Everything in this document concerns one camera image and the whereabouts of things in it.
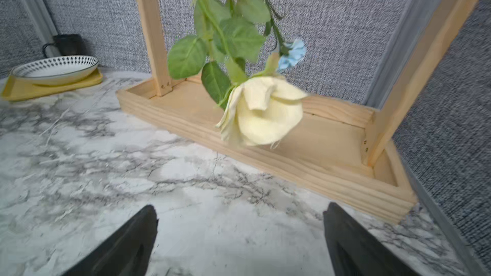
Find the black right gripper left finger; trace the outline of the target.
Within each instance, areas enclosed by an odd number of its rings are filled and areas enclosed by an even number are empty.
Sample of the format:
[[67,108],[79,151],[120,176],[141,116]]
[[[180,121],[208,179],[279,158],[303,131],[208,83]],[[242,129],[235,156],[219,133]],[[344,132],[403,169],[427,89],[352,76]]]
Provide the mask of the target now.
[[159,220],[146,205],[64,275],[145,275]]

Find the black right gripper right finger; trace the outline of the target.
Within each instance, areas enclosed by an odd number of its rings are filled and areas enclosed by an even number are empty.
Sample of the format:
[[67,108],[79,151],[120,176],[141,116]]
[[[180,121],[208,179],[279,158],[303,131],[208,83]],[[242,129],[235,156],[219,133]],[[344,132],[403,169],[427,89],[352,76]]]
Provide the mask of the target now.
[[337,203],[323,212],[323,224],[335,275],[418,275]]

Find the cream white rose stem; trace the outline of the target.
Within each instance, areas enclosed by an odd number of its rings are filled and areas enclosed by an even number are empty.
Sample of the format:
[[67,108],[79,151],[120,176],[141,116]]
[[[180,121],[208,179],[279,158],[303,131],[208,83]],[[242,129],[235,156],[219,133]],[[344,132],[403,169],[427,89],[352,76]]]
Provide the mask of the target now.
[[282,71],[304,59],[306,46],[286,41],[279,20],[270,0],[195,0],[195,33],[168,53],[173,79],[201,77],[229,145],[276,146],[303,118],[307,94]]

